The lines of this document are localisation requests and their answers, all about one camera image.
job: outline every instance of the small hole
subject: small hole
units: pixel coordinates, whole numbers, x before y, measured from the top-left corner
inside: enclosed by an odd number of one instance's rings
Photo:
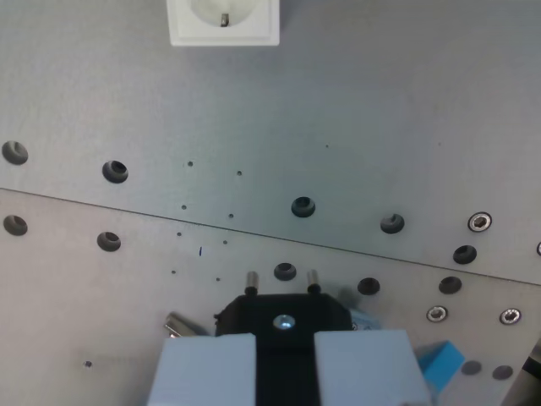
[[[103,177],[114,184],[121,184],[128,178],[128,169],[119,161],[109,161],[101,168]]]
[[[458,277],[445,277],[440,282],[440,292],[443,294],[455,294],[462,288],[462,281]]]
[[[485,226],[487,223],[487,219],[484,218],[484,217],[479,217],[479,218],[476,218],[475,221],[473,222],[473,225],[475,227],[479,227],[481,228],[482,226]]]
[[[498,381],[504,381],[513,375],[513,369],[509,365],[500,365],[492,372],[492,377]]]
[[[28,151],[17,141],[8,141],[2,145],[2,155],[9,163],[22,165],[28,161]]]
[[[276,279],[283,282],[291,281],[295,276],[297,276],[297,268],[295,268],[295,266],[292,264],[283,262],[274,268],[274,276]]]
[[[297,217],[310,217],[315,212],[315,203],[309,197],[298,197],[291,204],[291,211]]]
[[[455,250],[453,260],[457,264],[466,265],[473,262],[477,258],[477,250],[471,245],[463,245]]]
[[[7,216],[3,219],[3,227],[11,235],[15,235],[18,237],[20,237],[21,235],[25,235],[28,231],[28,225],[26,224],[26,221],[19,216],[13,215]]]
[[[380,291],[380,282],[373,277],[366,277],[358,283],[357,290],[367,296],[377,294]]]
[[[107,252],[114,252],[121,245],[120,238],[115,233],[108,231],[98,235],[97,243],[102,250]]]
[[[479,372],[481,372],[482,366],[481,363],[478,361],[468,361],[465,362],[464,365],[461,368],[461,373],[464,375],[477,375]]]
[[[400,233],[404,228],[404,217],[400,214],[393,214],[390,217],[384,217],[380,221],[381,231],[387,234],[396,234]]]

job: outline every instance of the socket hole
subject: socket hole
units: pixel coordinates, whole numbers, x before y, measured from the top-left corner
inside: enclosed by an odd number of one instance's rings
[[[232,0],[228,6],[216,0],[192,0],[191,9],[203,22],[215,27],[224,26],[222,16],[227,15],[227,26],[237,25],[245,21],[254,11],[259,0]]]
[[[477,250],[471,245],[463,245],[455,250],[453,260],[457,264],[466,265],[477,258]]]
[[[367,296],[377,294],[380,291],[380,282],[373,277],[366,277],[358,283],[357,290]]]
[[[114,184],[121,184],[128,178],[128,169],[119,161],[109,161],[101,169],[103,177]]]
[[[504,381],[513,375],[513,369],[509,365],[500,365],[492,372],[492,377],[498,381]]]
[[[120,248],[120,238],[111,232],[104,232],[98,235],[97,239],[98,246],[107,252],[114,252]]]
[[[297,276],[297,268],[288,262],[282,262],[274,268],[274,276],[279,281],[291,281]]]
[[[443,294],[455,294],[462,288],[462,281],[458,277],[444,277],[440,282],[440,292]]]
[[[291,204],[291,211],[297,217],[310,217],[315,212],[315,203],[309,197],[298,197]]]
[[[380,221],[380,228],[384,233],[396,234],[402,231],[405,224],[404,217],[395,213],[390,217],[382,218]]]
[[[28,161],[28,151],[17,141],[8,141],[2,145],[2,155],[6,161],[14,165],[22,165]]]
[[[464,375],[477,375],[479,372],[481,372],[482,366],[479,361],[468,361],[465,362],[464,365],[462,365],[461,373]]]
[[[3,227],[11,235],[21,236],[28,231],[26,221],[19,216],[7,216],[3,219]]]

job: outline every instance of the mounting hole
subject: mounting hole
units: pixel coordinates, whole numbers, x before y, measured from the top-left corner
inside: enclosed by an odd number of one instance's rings
[[[433,323],[439,323],[447,318],[449,312],[443,306],[434,306],[426,312],[426,318]]]
[[[500,323],[510,326],[517,324],[521,318],[522,314],[519,309],[507,309],[501,312]]]
[[[477,258],[477,250],[471,245],[463,245],[458,247],[453,254],[453,260],[460,265],[466,265]]]
[[[28,231],[26,221],[19,216],[7,216],[3,219],[3,227],[11,235],[25,235]]]
[[[274,276],[283,282],[291,281],[297,276],[297,268],[287,262],[283,262],[274,268]]]
[[[443,294],[455,294],[462,288],[462,281],[458,277],[444,277],[438,288]]]
[[[500,365],[492,371],[492,377],[498,381],[504,381],[511,375],[513,375],[513,369],[509,365]]]
[[[387,234],[400,233],[404,228],[404,217],[400,214],[393,214],[391,217],[384,217],[380,221],[381,231]]]
[[[462,368],[460,369],[461,373],[464,375],[477,375],[479,372],[481,372],[482,366],[479,361],[468,361],[465,362],[462,365]]]
[[[297,217],[310,217],[315,212],[315,203],[309,197],[298,197],[291,204],[291,211]]]
[[[6,161],[14,165],[22,165],[28,161],[28,151],[17,141],[8,141],[2,145],[2,155]]]
[[[120,248],[120,238],[115,233],[108,231],[98,235],[97,243],[102,250],[107,252],[113,252]]]
[[[128,178],[128,169],[119,161],[109,161],[101,169],[103,177],[114,184],[121,184]]]
[[[489,213],[480,211],[475,213],[467,221],[467,227],[475,233],[486,231],[492,225],[492,216]]]
[[[367,296],[377,294],[380,291],[380,282],[373,277],[366,277],[358,283],[357,290],[360,294],[365,294]]]

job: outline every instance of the blue object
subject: blue object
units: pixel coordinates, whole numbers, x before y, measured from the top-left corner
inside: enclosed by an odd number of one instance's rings
[[[424,380],[440,393],[464,362],[464,355],[446,341],[418,359]]]

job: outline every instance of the metal pin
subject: metal pin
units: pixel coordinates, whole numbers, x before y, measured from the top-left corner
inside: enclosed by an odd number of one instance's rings
[[[246,289],[244,293],[248,295],[256,295],[260,287],[260,276],[257,272],[250,271],[246,274]]]
[[[176,313],[169,313],[164,327],[169,331],[169,337],[171,338],[197,336],[191,328],[184,324]]]
[[[221,27],[227,27],[229,25],[229,14],[224,13],[221,15]]]
[[[321,286],[318,272],[315,269],[312,269],[308,272],[308,293],[318,294],[319,292],[321,292]]]

